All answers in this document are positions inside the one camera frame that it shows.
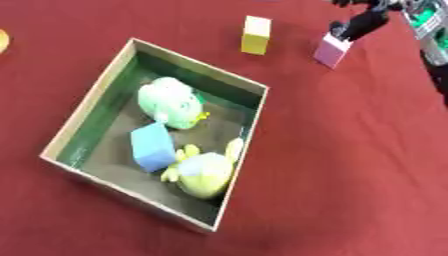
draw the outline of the foam cube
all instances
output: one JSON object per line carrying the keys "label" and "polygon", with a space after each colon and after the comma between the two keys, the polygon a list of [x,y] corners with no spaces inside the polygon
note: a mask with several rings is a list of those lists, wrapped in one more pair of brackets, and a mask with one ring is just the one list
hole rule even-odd
{"label": "foam cube", "polygon": [[322,64],[334,69],[350,49],[352,42],[341,41],[327,33],[314,53],[314,58]]}
{"label": "foam cube", "polygon": [[132,131],[131,144],[135,162],[147,172],[166,168],[176,161],[173,140],[162,123]]}
{"label": "foam cube", "polygon": [[264,55],[271,34],[271,20],[247,16],[244,24],[241,51],[245,53]]}

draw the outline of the green plush toy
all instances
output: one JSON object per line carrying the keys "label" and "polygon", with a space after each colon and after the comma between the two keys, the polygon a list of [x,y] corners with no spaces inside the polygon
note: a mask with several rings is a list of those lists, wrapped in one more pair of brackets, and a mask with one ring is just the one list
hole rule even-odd
{"label": "green plush toy", "polygon": [[201,154],[195,145],[187,145],[176,152],[176,163],[162,174],[162,182],[177,182],[187,194],[209,199],[224,191],[233,175],[234,164],[244,142],[236,138],[229,142],[225,155]]}
{"label": "green plush toy", "polygon": [[176,129],[190,129],[209,113],[202,111],[193,88],[172,77],[162,77],[138,91],[138,105],[155,121]]}

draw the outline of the yellow cube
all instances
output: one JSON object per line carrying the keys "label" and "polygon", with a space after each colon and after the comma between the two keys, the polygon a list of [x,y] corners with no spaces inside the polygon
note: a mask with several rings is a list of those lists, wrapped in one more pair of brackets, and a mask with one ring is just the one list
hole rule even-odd
{"label": "yellow cube", "polygon": [[241,51],[245,53],[264,55],[271,33],[271,20],[247,16],[244,24]]}

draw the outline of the blue cube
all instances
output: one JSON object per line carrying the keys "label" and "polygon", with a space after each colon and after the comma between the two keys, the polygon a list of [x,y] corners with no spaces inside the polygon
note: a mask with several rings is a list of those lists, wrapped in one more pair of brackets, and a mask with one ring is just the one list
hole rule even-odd
{"label": "blue cube", "polygon": [[132,131],[131,144],[135,162],[145,171],[154,172],[176,161],[173,140],[161,123]]}

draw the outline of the cardboard box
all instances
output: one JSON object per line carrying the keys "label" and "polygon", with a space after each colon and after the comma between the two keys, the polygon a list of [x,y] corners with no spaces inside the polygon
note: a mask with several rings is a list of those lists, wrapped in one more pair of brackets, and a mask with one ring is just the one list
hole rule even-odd
{"label": "cardboard box", "polygon": [[314,58],[329,68],[336,68],[352,45],[347,40],[339,39],[327,33],[314,53]]}
{"label": "cardboard box", "polygon": [[[138,108],[138,88],[160,76],[176,77],[207,100],[208,120],[186,131],[170,130],[176,148],[193,143],[224,153],[241,136],[245,146],[227,191],[211,201],[160,182],[132,159],[130,132],[151,120]],[[41,158],[66,172],[117,192],[200,231],[216,231],[252,139],[268,88],[159,46],[131,39],[44,149]]]}

